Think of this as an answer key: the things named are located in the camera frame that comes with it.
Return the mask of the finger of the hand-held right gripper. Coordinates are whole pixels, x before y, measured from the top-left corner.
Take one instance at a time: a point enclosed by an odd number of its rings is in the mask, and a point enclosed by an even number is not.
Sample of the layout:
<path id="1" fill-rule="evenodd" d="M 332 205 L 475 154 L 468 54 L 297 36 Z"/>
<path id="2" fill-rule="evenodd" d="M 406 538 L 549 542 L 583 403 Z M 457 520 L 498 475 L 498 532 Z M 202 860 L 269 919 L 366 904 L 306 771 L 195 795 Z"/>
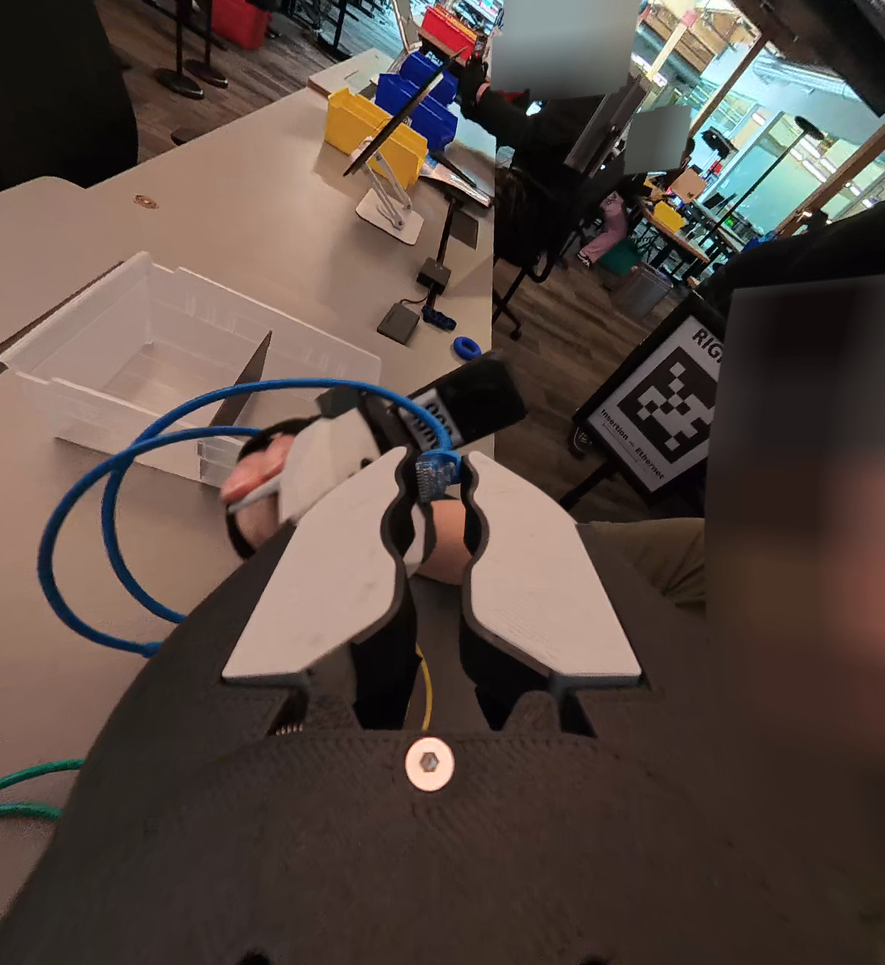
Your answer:
<path id="1" fill-rule="evenodd" d="M 416 503 L 412 508 L 412 541 L 403 553 L 408 578 L 418 573 L 436 549 L 434 504 Z"/>
<path id="2" fill-rule="evenodd" d="M 315 421 L 294 438 L 279 474 L 278 522 L 297 524 L 317 502 L 380 456 L 360 411 Z"/>

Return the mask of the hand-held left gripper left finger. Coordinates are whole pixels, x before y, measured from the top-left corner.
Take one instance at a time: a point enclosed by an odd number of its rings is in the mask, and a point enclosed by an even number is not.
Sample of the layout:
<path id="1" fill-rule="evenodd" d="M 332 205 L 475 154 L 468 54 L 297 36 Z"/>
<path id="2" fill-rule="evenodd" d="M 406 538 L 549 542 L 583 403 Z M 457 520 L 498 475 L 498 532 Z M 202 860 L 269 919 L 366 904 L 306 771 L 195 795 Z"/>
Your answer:
<path id="1" fill-rule="evenodd" d="M 229 683 L 298 682 L 310 668 L 387 628 L 419 562 L 414 452 L 359 469 L 296 524 L 227 659 Z"/>

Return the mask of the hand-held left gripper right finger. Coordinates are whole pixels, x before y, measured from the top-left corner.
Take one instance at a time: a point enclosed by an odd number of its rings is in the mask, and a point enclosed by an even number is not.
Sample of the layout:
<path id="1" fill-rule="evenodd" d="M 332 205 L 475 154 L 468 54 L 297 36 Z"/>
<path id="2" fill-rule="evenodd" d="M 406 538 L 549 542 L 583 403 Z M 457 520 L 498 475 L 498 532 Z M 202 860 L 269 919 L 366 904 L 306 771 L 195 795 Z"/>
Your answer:
<path id="1" fill-rule="evenodd" d="M 574 520 L 483 452 L 461 465 L 467 537 L 478 539 L 463 585 L 467 628 L 554 690 L 641 683 L 641 665 Z"/>

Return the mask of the clear plastic bin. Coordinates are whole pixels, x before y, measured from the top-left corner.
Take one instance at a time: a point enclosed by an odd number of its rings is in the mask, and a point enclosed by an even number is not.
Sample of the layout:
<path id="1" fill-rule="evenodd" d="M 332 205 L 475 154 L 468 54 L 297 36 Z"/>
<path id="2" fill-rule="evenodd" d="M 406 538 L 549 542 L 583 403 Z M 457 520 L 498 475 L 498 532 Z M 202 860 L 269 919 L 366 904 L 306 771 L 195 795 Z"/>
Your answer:
<path id="1" fill-rule="evenodd" d="M 268 330 L 263 378 L 380 380 L 376 355 L 145 252 L 58 306 L 0 361 L 54 437 L 112 454 L 168 411 L 233 385 Z"/>

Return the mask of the person's right hand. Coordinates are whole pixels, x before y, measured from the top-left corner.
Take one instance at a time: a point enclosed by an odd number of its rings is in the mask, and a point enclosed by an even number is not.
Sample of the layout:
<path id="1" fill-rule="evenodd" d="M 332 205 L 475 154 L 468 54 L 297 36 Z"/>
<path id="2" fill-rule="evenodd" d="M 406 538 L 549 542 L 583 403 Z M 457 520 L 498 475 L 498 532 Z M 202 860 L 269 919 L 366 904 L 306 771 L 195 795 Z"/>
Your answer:
<path id="1" fill-rule="evenodd" d="M 226 511 L 229 540 L 241 559 L 248 559 L 280 528 L 278 496 L 270 493 L 264 499 L 232 513 L 236 502 L 277 476 L 285 466 L 296 437 L 281 434 L 265 449 L 242 458 L 219 491 L 219 502 Z"/>

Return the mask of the dark grey adapter box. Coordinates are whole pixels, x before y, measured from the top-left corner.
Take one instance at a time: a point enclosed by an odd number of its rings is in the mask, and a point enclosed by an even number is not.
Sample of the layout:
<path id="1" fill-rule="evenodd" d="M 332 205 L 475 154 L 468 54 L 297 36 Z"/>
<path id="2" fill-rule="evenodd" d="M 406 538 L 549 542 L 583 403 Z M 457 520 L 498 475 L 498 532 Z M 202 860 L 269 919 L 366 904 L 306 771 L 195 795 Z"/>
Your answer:
<path id="1" fill-rule="evenodd" d="M 395 344 L 408 345 L 421 320 L 421 313 L 407 301 L 398 301 L 387 311 L 376 332 Z"/>

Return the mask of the black framed marker sign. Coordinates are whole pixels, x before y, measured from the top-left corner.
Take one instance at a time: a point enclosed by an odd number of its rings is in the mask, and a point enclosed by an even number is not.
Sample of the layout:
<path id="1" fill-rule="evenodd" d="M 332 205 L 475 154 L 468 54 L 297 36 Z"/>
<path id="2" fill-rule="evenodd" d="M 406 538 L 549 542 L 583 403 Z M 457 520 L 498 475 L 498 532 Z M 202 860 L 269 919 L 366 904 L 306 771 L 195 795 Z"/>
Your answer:
<path id="1" fill-rule="evenodd" d="M 700 496 L 724 356 L 726 322 L 690 292 L 576 411 L 603 464 L 562 504 L 569 509 L 619 475 L 647 504 Z"/>

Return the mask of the white tablet stand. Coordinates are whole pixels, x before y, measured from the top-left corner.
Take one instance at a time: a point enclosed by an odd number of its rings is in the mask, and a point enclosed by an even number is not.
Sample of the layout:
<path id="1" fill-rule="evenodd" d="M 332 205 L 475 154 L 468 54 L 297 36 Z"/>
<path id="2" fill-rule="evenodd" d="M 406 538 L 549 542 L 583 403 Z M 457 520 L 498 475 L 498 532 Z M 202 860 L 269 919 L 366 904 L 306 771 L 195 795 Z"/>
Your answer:
<path id="1" fill-rule="evenodd" d="M 355 208 L 356 215 L 406 246 L 417 242 L 423 217 L 413 210 L 412 199 L 381 151 L 375 151 L 363 168 L 370 188 Z"/>

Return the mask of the grey trash can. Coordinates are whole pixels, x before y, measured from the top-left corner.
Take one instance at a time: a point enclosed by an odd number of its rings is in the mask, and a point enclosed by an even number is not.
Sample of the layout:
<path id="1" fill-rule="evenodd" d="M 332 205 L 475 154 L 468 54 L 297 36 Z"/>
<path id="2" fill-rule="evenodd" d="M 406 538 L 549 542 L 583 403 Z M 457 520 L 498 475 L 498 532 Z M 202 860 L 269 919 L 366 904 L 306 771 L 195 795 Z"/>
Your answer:
<path id="1" fill-rule="evenodd" d="M 675 281 L 646 262 L 635 265 L 610 295 L 613 308 L 620 314 L 642 320 L 673 290 Z"/>

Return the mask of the blue storage bin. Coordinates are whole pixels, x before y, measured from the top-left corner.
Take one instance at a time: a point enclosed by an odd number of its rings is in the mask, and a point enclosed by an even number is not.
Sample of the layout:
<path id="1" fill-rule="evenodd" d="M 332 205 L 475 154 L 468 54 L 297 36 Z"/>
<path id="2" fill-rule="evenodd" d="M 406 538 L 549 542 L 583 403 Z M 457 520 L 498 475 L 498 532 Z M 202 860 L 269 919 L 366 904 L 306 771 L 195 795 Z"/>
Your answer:
<path id="1" fill-rule="evenodd" d="M 397 116 L 415 97 L 419 87 L 419 84 L 400 74 L 382 73 L 376 83 L 376 106 L 391 116 Z M 430 151 L 443 150 L 456 135 L 458 121 L 449 109 L 456 92 L 456 79 L 444 70 L 406 119 L 412 129 L 426 139 Z"/>
<path id="2" fill-rule="evenodd" d="M 435 55 L 413 51 L 402 61 L 398 73 L 401 79 L 418 88 L 430 80 L 440 67 L 443 67 L 443 63 Z M 436 79 L 436 85 L 429 90 L 429 96 L 447 106 L 456 99 L 457 92 L 458 80 L 447 67 Z"/>

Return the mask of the black tablet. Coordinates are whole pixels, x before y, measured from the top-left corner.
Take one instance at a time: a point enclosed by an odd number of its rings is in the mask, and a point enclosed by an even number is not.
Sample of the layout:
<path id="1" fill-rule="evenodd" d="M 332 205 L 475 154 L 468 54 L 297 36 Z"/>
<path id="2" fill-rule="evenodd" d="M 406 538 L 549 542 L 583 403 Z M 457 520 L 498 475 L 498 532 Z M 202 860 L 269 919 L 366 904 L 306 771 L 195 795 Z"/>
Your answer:
<path id="1" fill-rule="evenodd" d="M 436 66 L 434 72 L 426 77 L 424 82 L 416 88 L 401 109 L 391 116 L 390 120 L 373 136 L 370 143 L 351 161 L 349 167 L 343 172 L 343 177 L 354 175 L 368 166 L 369 161 L 380 152 L 384 144 L 390 141 L 395 131 L 399 127 L 406 125 L 415 108 L 423 103 L 426 97 L 436 89 L 442 76 L 448 72 L 449 67 L 454 66 L 459 56 L 466 50 L 467 48 L 465 47 L 462 51 L 450 55 L 441 64 Z"/>

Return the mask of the yellow storage bin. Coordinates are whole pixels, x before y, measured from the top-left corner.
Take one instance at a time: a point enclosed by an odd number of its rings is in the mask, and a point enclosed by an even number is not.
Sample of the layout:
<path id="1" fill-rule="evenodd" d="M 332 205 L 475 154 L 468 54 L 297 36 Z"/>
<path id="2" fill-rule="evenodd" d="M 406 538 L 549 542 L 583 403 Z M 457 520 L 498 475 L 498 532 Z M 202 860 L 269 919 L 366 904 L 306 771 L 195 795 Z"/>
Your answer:
<path id="1" fill-rule="evenodd" d="M 374 138 L 391 117 L 375 103 L 348 88 L 328 97 L 325 141 L 337 151 L 353 155 L 367 138 Z M 380 148 L 400 184 L 415 186 L 428 155 L 426 139 L 403 122 Z"/>

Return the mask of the red storage bin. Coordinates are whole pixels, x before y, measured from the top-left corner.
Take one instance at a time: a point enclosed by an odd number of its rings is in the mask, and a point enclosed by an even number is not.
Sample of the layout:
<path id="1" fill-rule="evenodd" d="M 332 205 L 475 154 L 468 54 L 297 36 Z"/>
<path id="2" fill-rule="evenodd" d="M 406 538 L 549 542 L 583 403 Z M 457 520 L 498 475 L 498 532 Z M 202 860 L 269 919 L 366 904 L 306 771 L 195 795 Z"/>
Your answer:
<path id="1" fill-rule="evenodd" d="M 259 49 L 266 40 L 271 13 L 248 1 L 212 1 L 214 35 L 244 51 Z"/>
<path id="2" fill-rule="evenodd" d="M 473 49 L 478 40 L 478 35 L 471 28 L 440 7 L 425 9 L 420 32 L 433 42 L 456 52 L 465 48 Z"/>

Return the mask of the black stanchion post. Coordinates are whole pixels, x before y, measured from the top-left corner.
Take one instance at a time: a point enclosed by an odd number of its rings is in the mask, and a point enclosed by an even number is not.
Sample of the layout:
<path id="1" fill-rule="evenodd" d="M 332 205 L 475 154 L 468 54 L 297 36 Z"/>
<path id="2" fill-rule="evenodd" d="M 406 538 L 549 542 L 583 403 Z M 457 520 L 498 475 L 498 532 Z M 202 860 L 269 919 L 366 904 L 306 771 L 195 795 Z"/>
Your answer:
<path id="1" fill-rule="evenodd" d="M 199 83 L 184 69 L 183 35 L 192 11 L 193 2 L 174 2 L 174 11 L 171 15 L 174 22 L 174 66 L 156 68 L 153 77 L 160 86 L 181 98 L 202 101 L 204 91 Z"/>
<path id="2" fill-rule="evenodd" d="M 204 56 L 201 59 L 188 59 L 183 67 L 186 73 L 194 79 L 208 84 L 219 90 L 226 90 L 229 81 L 223 72 L 217 68 L 212 60 L 214 48 L 214 3 L 213 1 L 192 1 L 192 8 L 199 12 L 204 19 L 202 37 L 204 40 Z"/>

